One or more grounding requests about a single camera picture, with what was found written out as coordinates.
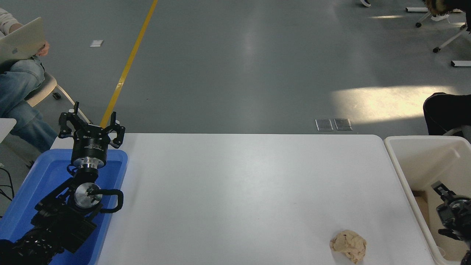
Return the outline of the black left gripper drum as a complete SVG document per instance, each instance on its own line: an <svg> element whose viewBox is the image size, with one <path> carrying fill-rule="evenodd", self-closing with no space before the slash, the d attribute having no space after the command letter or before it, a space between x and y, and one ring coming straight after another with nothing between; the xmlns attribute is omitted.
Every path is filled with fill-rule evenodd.
<svg viewBox="0 0 471 265"><path fill-rule="evenodd" d="M71 161L86 157L106 161L110 137L103 128L93 125L77 127L73 138Z"/></svg>

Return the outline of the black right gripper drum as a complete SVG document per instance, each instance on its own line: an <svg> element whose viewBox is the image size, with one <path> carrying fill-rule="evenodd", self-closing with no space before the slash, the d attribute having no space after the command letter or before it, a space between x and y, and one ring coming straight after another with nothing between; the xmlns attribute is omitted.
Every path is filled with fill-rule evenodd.
<svg viewBox="0 0 471 265"><path fill-rule="evenodd" d="M442 225L452 230L470 230L470 200L459 199L437 207L437 214Z"/></svg>

